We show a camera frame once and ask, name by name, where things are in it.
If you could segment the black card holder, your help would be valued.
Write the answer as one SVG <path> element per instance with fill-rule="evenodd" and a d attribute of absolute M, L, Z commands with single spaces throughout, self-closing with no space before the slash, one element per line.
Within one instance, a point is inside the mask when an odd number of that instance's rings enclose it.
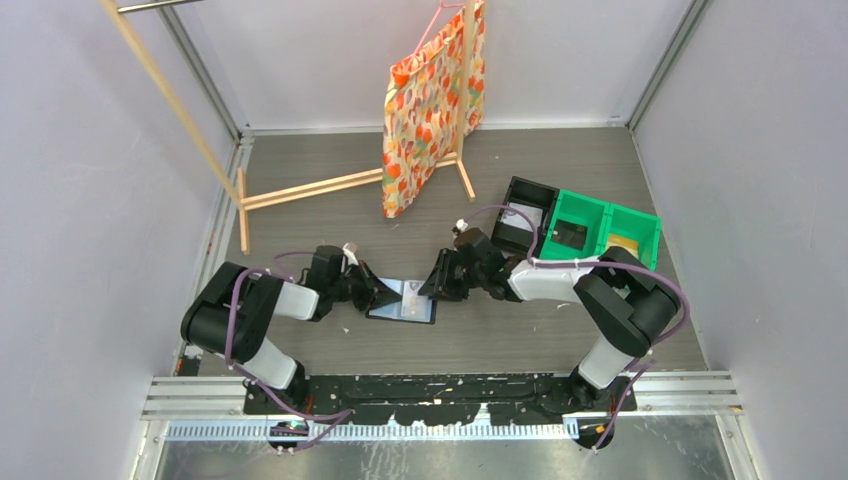
<path fill-rule="evenodd" d="M 424 284 L 422 280 L 381 278 L 381 281 L 400 294 L 401 300 L 367 311 L 366 318 L 422 325 L 435 323 L 436 302 L 418 294 Z"/>

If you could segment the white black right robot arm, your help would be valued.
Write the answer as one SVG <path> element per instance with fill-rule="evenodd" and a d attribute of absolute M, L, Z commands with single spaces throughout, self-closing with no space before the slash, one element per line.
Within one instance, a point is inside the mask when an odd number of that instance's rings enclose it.
<path fill-rule="evenodd" d="M 611 395 L 615 379 L 663 338 L 681 311 L 683 293 L 626 249 L 569 261 L 505 255 L 478 228 L 458 232 L 439 252 L 418 292 L 434 301 L 465 300 L 479 288 L 508 302 L 556 300 L 580 304 L 601 336 L 566 382 L 570 399 L 596 410 Z"/>

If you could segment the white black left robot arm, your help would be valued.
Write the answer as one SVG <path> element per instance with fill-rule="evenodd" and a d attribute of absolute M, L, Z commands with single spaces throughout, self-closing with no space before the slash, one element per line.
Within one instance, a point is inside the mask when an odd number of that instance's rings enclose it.
<path fill-rule="evenodd" d="M 270 403 L 293 414 L 305 405 L 306 371 L 268 338 L 271 320 L 318 322 L 337 303 L 349 302 L 366 313 L 401 300 L 399 292 L 356 258 L 351 244 L 321 245 L 298 281 L 223 263 L 186 311 L 180 334 L 187 344 L 222 357 L 269 387 Z"/>

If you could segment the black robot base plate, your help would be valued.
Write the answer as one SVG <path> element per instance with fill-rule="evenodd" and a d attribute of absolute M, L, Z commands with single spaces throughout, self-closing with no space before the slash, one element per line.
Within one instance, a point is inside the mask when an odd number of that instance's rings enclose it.
<path fill-rule="evenodd" d="M 481 414 L 496 426 L 555 424 L 562 416 L 587 413 L 605 417 L 620 400 L 633 412 L 637 402 L 620 376 L 608 390 L 587 397 L 572 395 L 572 381 L 551 373 L 313 375 L 298 380 L 291 393 L 277 396 L 299 412 L 323 417 L 347 411 L 347 424 L 381 426 L 468 425 Z"/>

